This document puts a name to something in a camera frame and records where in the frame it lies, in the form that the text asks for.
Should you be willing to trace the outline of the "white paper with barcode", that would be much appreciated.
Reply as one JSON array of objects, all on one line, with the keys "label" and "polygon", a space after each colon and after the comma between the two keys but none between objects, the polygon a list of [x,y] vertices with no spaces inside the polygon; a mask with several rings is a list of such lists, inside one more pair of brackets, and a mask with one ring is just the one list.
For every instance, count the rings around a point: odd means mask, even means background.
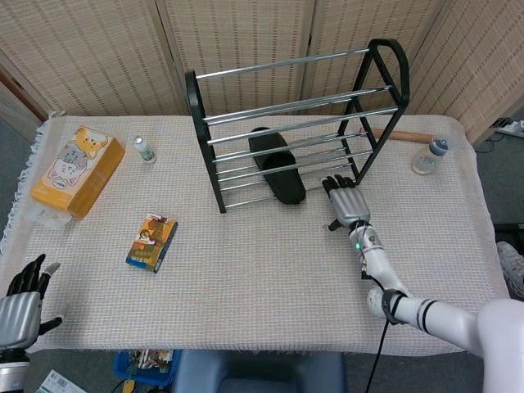
[{"label": "white paper with barcode", "polygon": [[52,369],[35,393],[87,393],[68,378]]}]

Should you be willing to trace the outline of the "black and chrome shoe rack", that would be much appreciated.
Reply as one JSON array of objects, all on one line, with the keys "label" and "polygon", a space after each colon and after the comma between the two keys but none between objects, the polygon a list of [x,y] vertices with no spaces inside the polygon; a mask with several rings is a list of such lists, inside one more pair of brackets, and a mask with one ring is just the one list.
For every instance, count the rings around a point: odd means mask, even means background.
[{"label": "black and chrome shoe rack", "polygon": [[[410,82],[407,56],[398,41],[375,38],[367,47],[360,49],[359,54],[364,58],[354,86],[349,92],[222,115],[206,114],[199,86],[205,76],[196,75],[192,71],[187,72],[187,96],[196,138],[221,213],[226,213],[230,208],[224,201],[224,193],[254,187],[264,182],[268,176],[282,172],[295,170],[298,174],[309,175],[348,168],[353,174],[353,182],[361,183],[409,104]],[[212,138],[210,133],[212,126],[340,103],[346,106],[343,115],[331,118],[285,125],[275,129],[261,129],[223,138]],[[223,155],[215,152],[215,146],[219,144],[241,140],[258,141],[262,137],[283,135],[285,132],[331,123],[339,124],[335,133],[300,139],[286,146],[264,148],[260,151],[235,151]],[[296,157],[292,164],[277,165],[272,169],[260,169],[255,165],[235,167],[225,171],[217,168],[219,164],[231,163],[235,160],[269,157],[277,153],[291,153],[296,149],[334,142],[338,142],[339,147],[313,151],[305,156]]]}]

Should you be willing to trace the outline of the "small white plastic bottle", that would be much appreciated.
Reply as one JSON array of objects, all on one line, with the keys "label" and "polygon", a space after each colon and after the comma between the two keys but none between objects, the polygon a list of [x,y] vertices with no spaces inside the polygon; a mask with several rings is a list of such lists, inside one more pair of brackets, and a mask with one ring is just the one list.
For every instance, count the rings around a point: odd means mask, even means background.
[{"label": "small white plastic bottle", "polygon": [[137,135],[134,138],[133,146],[145,162],[148,164],[153,164],[156,162],[156,155],[154,151],[150,148],[149,144],[142,136]]}]

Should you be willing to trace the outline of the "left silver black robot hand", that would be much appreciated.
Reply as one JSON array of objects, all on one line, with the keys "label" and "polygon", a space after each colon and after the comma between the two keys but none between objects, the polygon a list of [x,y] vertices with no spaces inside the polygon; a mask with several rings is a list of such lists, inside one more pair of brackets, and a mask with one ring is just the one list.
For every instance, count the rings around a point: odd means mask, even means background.
[{"label": "left silver black robot hand", "polygon": [[59,263],[41,269],[45,254],[29,262],[11,280],[7,294],[0,299],[0,352],[27,350],[40,336],[60,326],[70,310],[64,304],[52,319],[41,320],[43,300]]}]

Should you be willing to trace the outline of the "white waffle weave tablecloth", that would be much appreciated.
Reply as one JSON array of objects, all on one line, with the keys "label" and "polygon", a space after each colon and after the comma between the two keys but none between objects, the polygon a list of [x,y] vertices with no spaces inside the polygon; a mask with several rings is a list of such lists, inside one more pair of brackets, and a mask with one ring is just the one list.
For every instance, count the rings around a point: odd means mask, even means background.
[{"label": "white waffle weave tablecloth", "polygon": [[[157,161],[128,147],[88,215],[57,230],[28,221],[30,190],[80,125],[124,143],[141,134]],[[406,115],[399,129],[448,134],[438,170],[415,174],[414,143],[389,141],[361,183],[371,222],[401,281],[415,295],[470,312],[508,292],[495,234],[463,126]],[[370,281],[324,190],[298,206],[268,199],[264,185],[239,193],[248,206],[220,213],[186,116],[65,116],[38,132],[20,176],[0,255],[0,296],[40,254],[61,267],[43,318],[70,310],[40,337],[49,349],[214,348],[373,352],[383,323],[368,311]],[[147,215],[178,221],[158,273],[125,262]]]}]

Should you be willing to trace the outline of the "white power strip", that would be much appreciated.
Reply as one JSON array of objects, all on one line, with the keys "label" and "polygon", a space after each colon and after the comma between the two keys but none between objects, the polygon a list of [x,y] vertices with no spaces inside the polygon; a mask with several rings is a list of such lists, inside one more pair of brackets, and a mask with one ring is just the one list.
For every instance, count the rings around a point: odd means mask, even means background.
[{"label": "white power strip", "polygon": [[495,131],[517,138],[524,138],[524,120],[501,118],[495,123]]}]

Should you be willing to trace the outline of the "yellow cat print tissue pack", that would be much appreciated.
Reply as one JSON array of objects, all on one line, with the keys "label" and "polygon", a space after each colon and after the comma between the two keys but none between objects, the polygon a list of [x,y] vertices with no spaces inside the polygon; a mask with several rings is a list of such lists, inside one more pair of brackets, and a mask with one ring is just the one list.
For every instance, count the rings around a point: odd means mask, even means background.
[{"label": "yellow cat print tissue pack", "polygon": [[115,172],[125,149],[114,137],[80,125],[40,180],[31,196],[37,202],[82,219]]}]

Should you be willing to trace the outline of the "blue plastic bin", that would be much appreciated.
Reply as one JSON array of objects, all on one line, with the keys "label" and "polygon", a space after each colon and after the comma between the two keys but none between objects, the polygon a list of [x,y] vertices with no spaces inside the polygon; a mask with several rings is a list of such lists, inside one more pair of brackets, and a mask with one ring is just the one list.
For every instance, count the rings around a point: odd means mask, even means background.
[{"label": "blue plastic bin", "polygon": [[118,351],[113,362],[113,373],[117,377],[146,385],[169,386],[174,380],[179,356],[179,350],[171,351],[171,361],[167,366],[167,371],[163,373],[160,367],[139,368],[138,366],[132,365],[131,351]]}]

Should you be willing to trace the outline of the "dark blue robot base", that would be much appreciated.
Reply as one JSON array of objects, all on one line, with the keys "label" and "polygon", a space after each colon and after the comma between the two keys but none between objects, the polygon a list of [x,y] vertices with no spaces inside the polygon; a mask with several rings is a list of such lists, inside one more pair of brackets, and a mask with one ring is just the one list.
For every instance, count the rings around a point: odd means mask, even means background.
[{"label": "dark blue robot base", "polygon": [[182,350],[172,393],[347,393],[340,352]]}]

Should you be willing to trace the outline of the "wooden rolling pin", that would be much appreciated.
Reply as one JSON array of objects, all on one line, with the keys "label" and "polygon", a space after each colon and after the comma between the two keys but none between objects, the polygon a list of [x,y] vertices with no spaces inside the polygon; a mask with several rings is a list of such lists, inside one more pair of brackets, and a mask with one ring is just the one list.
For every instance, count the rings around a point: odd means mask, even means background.
[{"label": "wooden rolling pin", "polygon": [[[364,133],[365,129],[361,127],[359,129],[359,133]],[[380,138],[384,132],[384,129],[376,129],[372,128],[371,132],[373,136],[377,139]],[[425,133],[413,133],[413,132],[405,132],[405,131],[392,131],[389,138],[393,140],[398,141],[405,141],[405,142],[416,142],[416,143],[430,143],[433,139],[433,135],[431,134],[425,134]]]}]

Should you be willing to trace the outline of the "beige bottle with blue cap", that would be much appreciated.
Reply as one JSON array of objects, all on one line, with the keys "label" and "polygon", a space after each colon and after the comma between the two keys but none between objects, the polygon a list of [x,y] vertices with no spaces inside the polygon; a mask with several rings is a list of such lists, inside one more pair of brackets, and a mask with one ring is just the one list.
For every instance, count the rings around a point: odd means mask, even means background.
[{"label": "beige bottle with blue cap", "polygon": [[416,174],[426,175],[436,171],[442,158],[449,152],[448,138],[435,136],[414,156],[411,169]]}]

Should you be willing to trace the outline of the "beige woven folding screen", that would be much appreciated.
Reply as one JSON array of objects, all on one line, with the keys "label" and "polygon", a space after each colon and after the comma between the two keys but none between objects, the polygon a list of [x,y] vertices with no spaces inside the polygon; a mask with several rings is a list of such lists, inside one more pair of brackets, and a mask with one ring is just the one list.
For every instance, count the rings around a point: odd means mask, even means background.
[{"label": "beige woven folding screen", "polygon": [[218,114],[340,93],[393,38],[414,115],[456,119],[472,142],[524,106],[524,0],[0,0],[0,64],[38,104],[71,115],[181,115],[183,76],[309,55],[309,65],[202,84]]}]

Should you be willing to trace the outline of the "colourful blue yellow card box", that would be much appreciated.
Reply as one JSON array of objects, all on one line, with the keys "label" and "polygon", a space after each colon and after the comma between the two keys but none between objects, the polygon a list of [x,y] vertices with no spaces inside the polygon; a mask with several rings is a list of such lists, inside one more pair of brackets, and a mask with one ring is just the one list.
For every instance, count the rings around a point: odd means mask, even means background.
[{"label": "colourful blue yellow card box", "polygon": [[178,221],[162,215],[149,214],[126,256],[131,266],[158,273],[178,228]]}]

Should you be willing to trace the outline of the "black rubber slipper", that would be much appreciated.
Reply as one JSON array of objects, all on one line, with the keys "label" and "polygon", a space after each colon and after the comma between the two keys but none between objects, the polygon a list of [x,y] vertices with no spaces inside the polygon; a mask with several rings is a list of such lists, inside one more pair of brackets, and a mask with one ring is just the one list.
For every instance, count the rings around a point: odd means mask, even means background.
[{"label": "black rubber slipper", "polygon": [[[280,133],[257,136],[249,139],[251,152],[286,147],[287,142]],[[295,165],[296,159],[289,150],[270,152],[253,157],[261,171]],[[306,197],[305,186],[297,168],[264,174],[264,180],[277,199],[285,205],[298,205]]]}]

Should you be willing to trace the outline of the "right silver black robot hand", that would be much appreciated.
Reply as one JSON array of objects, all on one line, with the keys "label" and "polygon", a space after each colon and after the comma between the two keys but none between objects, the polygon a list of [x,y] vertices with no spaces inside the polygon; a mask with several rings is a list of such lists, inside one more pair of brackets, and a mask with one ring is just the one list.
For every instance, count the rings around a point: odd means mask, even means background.
[{"label": "right silver black robot hand", "polygon": [[334,232],[339,228],[352,231],[358,223],[367,223],[370,220],[368,204],[351,178],[334,174],[324,178],[322,185],[336,216],[327,226],[328,231]]}]

